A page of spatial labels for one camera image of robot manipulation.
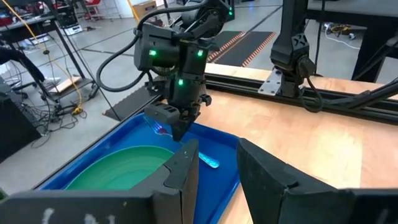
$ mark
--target wooden table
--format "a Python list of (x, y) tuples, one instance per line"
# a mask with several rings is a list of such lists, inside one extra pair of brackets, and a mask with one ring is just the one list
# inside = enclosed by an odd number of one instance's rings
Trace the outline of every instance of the wooden table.
[[(208, 64), (207, 73), (265, 80), (270, 71)], [(319, 89), (360, 93), (380, 85), (313, 77)], [(398, 187), (398, 127), (332, 113), (208, 91), (197, 123), (246, 138), (334, 187)], [(241, 186), (220, 223), (252, 223)]]

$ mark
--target metal bracket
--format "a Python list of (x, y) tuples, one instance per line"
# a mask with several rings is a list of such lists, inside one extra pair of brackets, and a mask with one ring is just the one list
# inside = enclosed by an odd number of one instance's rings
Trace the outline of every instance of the metal bracket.
[(282, 76), (283, 73), (274, 68), (267, 80), (260, 86), (257, 92), (263, 95), (275, 96), (280, 92)]

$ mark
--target black floor mat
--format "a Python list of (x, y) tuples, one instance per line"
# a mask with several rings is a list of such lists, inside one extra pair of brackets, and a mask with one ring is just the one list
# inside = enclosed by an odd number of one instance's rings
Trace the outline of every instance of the black floor mat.
[[(273, 32), (254, 31), (245, 34), (239, 31), (224, 31), (215, 38), (220, 51), (210, 53), (208, 62), (245, 67), (273, 36), (275, 36)], [(142, 109), (137, 108), (136, 105), (145, 103), (141, 102), (142, 99), (147, 99), (147, 97), (142, 97), (143, 95), (148, 95), (148, 92), (144, 87), (141, 87), (113, 106), (118, 114), (117, 116), (112, 109), (106, 110), (103, 114), (116, 121), (127, 118), (133, 112)]]
[(245, 67), (274, 36), (275, 33), (273, 32), (252, 31), (247, 33), (236, 40), (232, 46), (221, 51), (221, 53), (210, 62)]

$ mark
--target cardboard box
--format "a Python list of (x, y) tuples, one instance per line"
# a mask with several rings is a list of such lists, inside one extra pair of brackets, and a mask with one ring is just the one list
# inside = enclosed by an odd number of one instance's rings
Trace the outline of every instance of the cardboard box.
[(137, 20), (140, 20), (148, 12), (152, 12), (152, 11), (157, 9), (156, 1), (146, 1), (146, 2), (143, 2), (143, 3), (140, 3), (140, 4), (133, 5), (132, 7), (133, 7), (133, 9), (135, 11), (134, 17)]

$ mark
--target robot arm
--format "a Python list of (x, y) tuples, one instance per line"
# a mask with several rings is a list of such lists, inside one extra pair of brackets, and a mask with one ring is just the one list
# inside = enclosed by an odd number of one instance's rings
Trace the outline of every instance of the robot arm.
[(297, 97), (304, 79), (313, 75), (315, 69), (304, 34), (308, 0), (283, 3), (280, 34), (271, 49), (271, 62), (275, 65), (270, 77), (273, 82), (264, 82), (259, 93)]
[[(182, 15), (170, 27), (145, 23), (146, 19), (167, 12), (182, 12)], [(150, 12), (138, 24), (134, 40), (100, 66), (98, 85), (108, 91), (124, 91), (147, 74), (147, 90), (153, 95), (163, 95), (167, 104), (149, 105), (145, 115), (169, 124), (174, 141), (180, 141), (200, 115), (200, 104), (211, 104), (211, 97), (205, 93), (206, 59), (209, 50), (217, 49), (211, 39), (223, 28), (228, 13), (229, 5), (222, 0), (193, 0), (184, 7)], [(100, 77), (103, 67), (134, 44), (134, 64), (142, 71), (139, 78), (118, 89), (105, 86)], [(160, 78), (154, 80), (150, 71)]]

